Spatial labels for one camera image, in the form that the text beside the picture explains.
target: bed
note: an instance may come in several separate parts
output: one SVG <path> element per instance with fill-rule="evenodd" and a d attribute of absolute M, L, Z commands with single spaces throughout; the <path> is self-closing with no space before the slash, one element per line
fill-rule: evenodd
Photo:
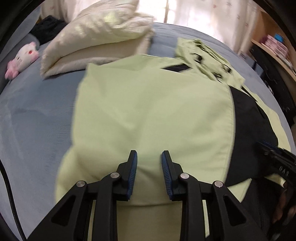
<path fill-rule="evenodd" d="M 296 154 L 289 125 L 260 77 L 225 44 L 196 30 L 154 23 L 148 54 L 174 57 L 177 38 L 200 38 L 245 78 L 246 86 L 279 115 L 291 151 Z M 41 45 L 39 52 L 48 43 Z M 10 179 L 18 215 L 26 236 L 54 206 L 55 178 L 71 145 L 70 131 L 76 89 L 85 71 L 50 78 L 40 76 L 40 59 L 7 84 L 0 95 L 0 158 Z M 0 212 L 20 238 L 0 179 Z"/>

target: wooden shelf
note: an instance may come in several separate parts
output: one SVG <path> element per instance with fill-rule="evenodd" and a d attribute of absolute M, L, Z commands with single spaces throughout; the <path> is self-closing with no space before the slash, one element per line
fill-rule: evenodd
<path fill-rule="evenodd" d="M 285 71 L 293 78 L 294 81 L 296 81 L 296 75 L 293 73 L 293 71 L 278 57 L 276 54 L 271 51 L 269 48 L 265 47 L 264 45 L 258 43 L 255 40 L 251 40 L 253 44 L 256 44 L 258 47 L 263 49 L 265 52 L 267 52 L 271 57 L 273 57 L 284 69 Z"/>
<path fill-rule="evenodd" d="M 290 43 L 289 39 L 285 35 L 285 33 L 281 30 L 278 24 L 265 12 L 265 11 L 258 11 L 258 18 L 257 24 L 254 28 L 252 39 L 260 42 L 260 40 L 267 35 L 274 36 L 275 34 L 279 34 L 284 39 L 284 45 L 288 48 L 288 56 L 289 60 L 291 61 L 292 65 L 296 69 L 296 51 L 292 44 Z"/>

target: metal screw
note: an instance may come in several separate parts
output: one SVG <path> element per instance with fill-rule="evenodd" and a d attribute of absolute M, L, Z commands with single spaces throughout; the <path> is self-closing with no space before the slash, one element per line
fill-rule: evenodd
<path fill-rule="evenodd" d="M 221 188 L 221 187 L 223 187 L 223 182 L 215 181 L 215 186 L 218 188 Z"/>
<path fill-rule="evenodd" d="M 189 174 L 187 174 L 187 173 L 181 173 L 180 177 L 182 179 L 188 179 L 189 178 Z"/>
<path fill-rule="evenodd" d="M 112 172 L 111 174 L 110 174 L 110 177 L 111 178 L 118 178 L 120 176 L 120 174 L 118 173 L 118 172 Z"/>
<path fill-rule="evenodd" d="M 76 186 L 78 186 L 79 188 L 83 187 L 85 185 L 85 181 L 78 181 L 76 183 Z"/>

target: pink box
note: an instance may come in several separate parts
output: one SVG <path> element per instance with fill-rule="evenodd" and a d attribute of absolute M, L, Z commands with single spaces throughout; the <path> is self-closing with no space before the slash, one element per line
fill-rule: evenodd
<path fill-rule="evenodd" d="M 288 55 L 288 49 L 281 42 L 277 41 L 270 35 L 267 35 L 267 40 L 264 43 L 267 47 L 269 47 L 276 55 L 279 55 L 282 58 L 286 58 Z"/>

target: dark clothing pile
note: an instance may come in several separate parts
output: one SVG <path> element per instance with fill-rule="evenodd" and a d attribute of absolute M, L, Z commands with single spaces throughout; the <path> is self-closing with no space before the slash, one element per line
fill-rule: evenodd
<path fill-rule="evenodd" d="M 36 23 L 30 33 L 34 35 L 39 40 L 40 45 L 42 45 L 53 40 L 66 25 L 67 23 L 65 21 L 49 15 L 39 23 Z"/>

